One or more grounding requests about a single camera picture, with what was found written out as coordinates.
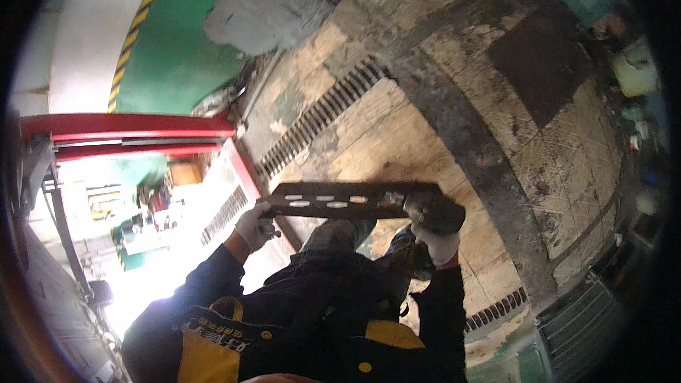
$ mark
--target leg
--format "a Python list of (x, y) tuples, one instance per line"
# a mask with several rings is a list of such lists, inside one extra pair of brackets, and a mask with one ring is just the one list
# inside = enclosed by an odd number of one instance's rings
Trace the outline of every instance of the leg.
[(300, 251), (335, 250), (352, 253), (360, 247), (375, 226), (376, 219), (327, 220), (315, 228)]
[(416, 237), (408, 226), (395, 234), (386, 254), (375, 262), (385, 268), (383, 283), (397, 306), (406, 298), (412, 278), (427, 281), (434, 272), (428, 249), (424, 244), (416, 244)]

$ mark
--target red metal beam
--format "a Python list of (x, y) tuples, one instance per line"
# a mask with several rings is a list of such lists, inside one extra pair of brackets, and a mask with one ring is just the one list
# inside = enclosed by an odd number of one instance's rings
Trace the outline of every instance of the red metal beam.
[(255, 201), (259, 199), (260, 191), (258, 190), (258, 187), (255, 186), (253, 178), (251, 177), (251, 173), (246, 167), (246, 164), (242, 160), (238, 151), (236, 151), (236, 146), (234, 145), (233, 140), (228, 139), (225, 141), (222, 154), (229, 155), (229, 161), (232, 163), (234, 171), (239, 177), (239, 182), (241, 183), (241, 187), (244, 190), (244, 194), (246, 194), (246, 198), (248, 198), (249, 201)]
[(52, 132), (52, 139), (104, 140), (123, 138), (231, 138), (234, 127), (225, 119), (153, 114), (45, 114), (21, 118), (24, 140), (33, 133)]
[(164, 154), (181, 156), (219, 151), (222, 145), (215, 143), (190, 143), (175, 145), (88, 145), (85, 147), (68, 147), (56, 152), (56, 162), (66, 162), (92, 157), (117, 157), (131, 154)]

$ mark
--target dark work jacket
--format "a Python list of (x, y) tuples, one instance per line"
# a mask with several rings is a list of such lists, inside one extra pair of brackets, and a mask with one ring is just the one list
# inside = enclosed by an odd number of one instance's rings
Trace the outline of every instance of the dark work jacket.
[(381, 269), (360, 254), (308, 251), (243, 295), (244, 269), (220, 246), (125, 333), (135, 383), (239, 382), (290, 373), (322, 382), (464, 382), (461, 269), (438, 271), (420, 338), (398, 324)]

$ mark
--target metal floor grate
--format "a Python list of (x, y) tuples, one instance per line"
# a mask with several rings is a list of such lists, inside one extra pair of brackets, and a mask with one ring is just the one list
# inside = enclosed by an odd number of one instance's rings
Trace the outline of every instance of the metal floor grate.
[(208, 244), (216, 234), (227, 227), (229, 221), (232, 220), (241, 209), (246, 207), (247, 204), (248, 200), (246, 199), (241, 186), (237, 185), (234, 192), (232, 192), (232, 195), (230, 195), (227, 201), (222, 204), (222, 207), (220, 207), (220, 210), (215, 214), (210, 223), (206, 225), (204, 232), (202, 233), (203, 237), (201, 242), (204, 245)]
[(362, 98), (383, 77), (387, 76), (384, 65), (374, 57), (360, 61), (344, 77), (305, 109), (288, 131), (260, 159), (260, 172), (272, 178), (294, 157), (333, 123), (349, 106)]
[(579, 381), (608, 354), (626, 317), (624, 307), (599, 278), (579, 299), (540, 325), (555, 381)]
[(527, 302), (527, 294), (525, 294), (525, 289), (520, 287), (513, 293), (507, 294), (506, 297), (499, 302), (466, 318), (464, 332), (470, 333), (473, 330), (477, 330), (478, 328), (505, 316), (525, 302)]

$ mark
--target hand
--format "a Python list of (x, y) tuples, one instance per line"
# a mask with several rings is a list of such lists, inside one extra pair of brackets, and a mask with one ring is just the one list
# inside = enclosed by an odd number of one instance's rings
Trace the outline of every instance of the hand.
[(435, 267), (448, 263), (459, 249), (459, 234), (435, 234), (417, 223), (411, 224), (411, 232), (416, 236), (417, 243), (428, 246), (428, 254)]
[(275, 223), (271, 217), (261, 217), (271, 208), (272, 205), (268, 202), (259, 202), (241, 215), (234, 225), (251, 253), (259, 251), (274, 236), (281, 236), (281, 233), (275, 230)]

